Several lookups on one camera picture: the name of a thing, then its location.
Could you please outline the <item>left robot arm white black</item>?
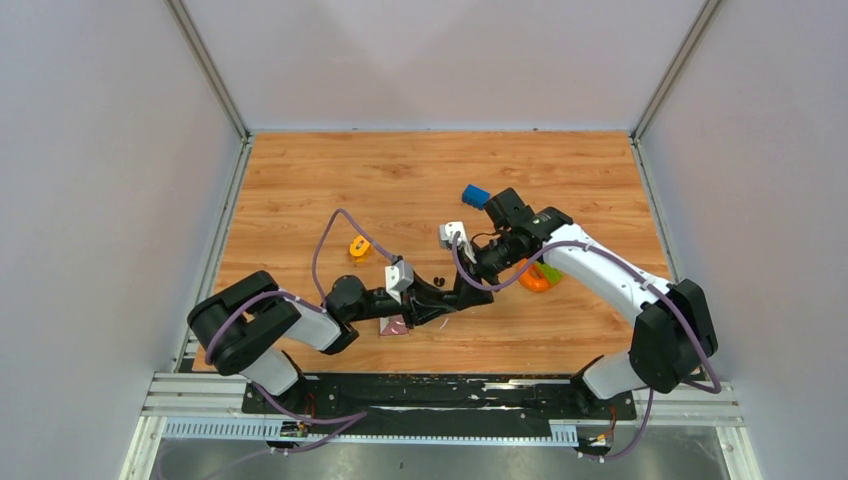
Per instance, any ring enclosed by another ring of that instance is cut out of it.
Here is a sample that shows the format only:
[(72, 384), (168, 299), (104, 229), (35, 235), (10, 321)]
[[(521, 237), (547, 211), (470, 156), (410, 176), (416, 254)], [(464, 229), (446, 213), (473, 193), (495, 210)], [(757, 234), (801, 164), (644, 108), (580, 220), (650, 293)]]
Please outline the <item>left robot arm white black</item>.
[(456, 290), (415, 273), (391, 267), (386, 280), (386, 286), (369, 289), (356, 276), (342, 276), (317, 306), (260, 270), (197, 304), (187, 325), (206, 352), (206, 364), (222, 376), (240, 374), (259, 384), (279, 411), (293, 413), (304, 405), (307, 389), (293, 360), (275, 348), (279, 339), (335, 355), (358, 338), (357, 321), (399, 316), (415, 327), (459, 308)]

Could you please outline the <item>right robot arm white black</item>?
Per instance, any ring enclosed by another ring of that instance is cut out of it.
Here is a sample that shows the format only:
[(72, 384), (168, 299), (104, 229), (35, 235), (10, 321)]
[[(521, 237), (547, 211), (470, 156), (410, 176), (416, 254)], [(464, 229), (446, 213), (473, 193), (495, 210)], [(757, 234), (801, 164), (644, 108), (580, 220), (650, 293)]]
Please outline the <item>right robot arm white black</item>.
[(534, 211), (507, 188), (484, 203), (494, 238), (476, 245), (459, 221), (439, 228), (460, 277), (494, 292), (516, 282), (535, 262), (577, 280), (610, 304), (632, 327), (630, 346), (590, 362), (577, 374), (571, 403), (584, 417), (596, 417), (611, 398), (648, 388), (669, 393), (687, 383), (699, 367), (715, 371), (718, 350), (706, 294), (694, 281), (673, 283), (650, 274), (593, 239), (555, 207)]

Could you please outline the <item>red playing card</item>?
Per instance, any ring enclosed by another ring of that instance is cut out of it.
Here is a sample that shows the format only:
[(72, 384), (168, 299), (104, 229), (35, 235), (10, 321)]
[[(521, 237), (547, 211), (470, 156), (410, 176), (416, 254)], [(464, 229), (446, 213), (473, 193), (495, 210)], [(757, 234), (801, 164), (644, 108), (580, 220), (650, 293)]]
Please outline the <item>red playing card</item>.
[(379, 335), (381, 337), (401, 336), (409, 333), (402, 316), (381, 317), (379, 319)]

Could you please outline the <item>green toy brick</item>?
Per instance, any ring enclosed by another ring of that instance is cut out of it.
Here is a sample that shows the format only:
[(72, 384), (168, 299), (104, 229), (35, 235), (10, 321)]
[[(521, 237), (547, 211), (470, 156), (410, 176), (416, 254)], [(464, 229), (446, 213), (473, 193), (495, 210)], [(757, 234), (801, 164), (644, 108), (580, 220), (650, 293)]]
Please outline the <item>green toy brick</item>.
[(546, 263), (538, 262), (537, 266), (551, 286), (558, 284), (564, 277), (564, 274), (560, 270)]

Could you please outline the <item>yellow traffic light toy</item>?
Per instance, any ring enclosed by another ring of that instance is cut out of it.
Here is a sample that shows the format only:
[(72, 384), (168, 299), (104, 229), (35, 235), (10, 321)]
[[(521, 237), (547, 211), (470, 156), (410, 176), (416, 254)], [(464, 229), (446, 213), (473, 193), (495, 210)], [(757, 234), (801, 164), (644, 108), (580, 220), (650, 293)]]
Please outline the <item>yellow traffic light toy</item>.
[(364, 235), (358, 235), (349, 245), (348, 253), (356, 262), (364, 261), (372, 251), (372, 244)]

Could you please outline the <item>blue toy brick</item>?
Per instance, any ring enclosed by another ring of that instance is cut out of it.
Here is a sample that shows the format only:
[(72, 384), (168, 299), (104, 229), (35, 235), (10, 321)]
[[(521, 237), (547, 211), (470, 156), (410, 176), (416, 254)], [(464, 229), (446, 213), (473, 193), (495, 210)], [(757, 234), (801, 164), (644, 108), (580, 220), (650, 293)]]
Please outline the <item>blue toy brick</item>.
[(478, 186), (468, 184), (461, 193), (461, 201), (477, 210), (483, 210), (491, 194)]

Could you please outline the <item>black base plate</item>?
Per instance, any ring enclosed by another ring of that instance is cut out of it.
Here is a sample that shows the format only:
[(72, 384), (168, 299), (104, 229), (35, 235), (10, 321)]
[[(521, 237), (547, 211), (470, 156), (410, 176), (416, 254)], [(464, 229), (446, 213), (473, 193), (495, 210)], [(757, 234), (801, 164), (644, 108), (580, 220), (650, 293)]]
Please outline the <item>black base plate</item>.
[(591, 400), (568, 374), (311, 373), (278, 401), (321, 419), (363, 413), (349, 431), (373, 436), (543, 437), (551, 421), (636, 417), (631, 394)]

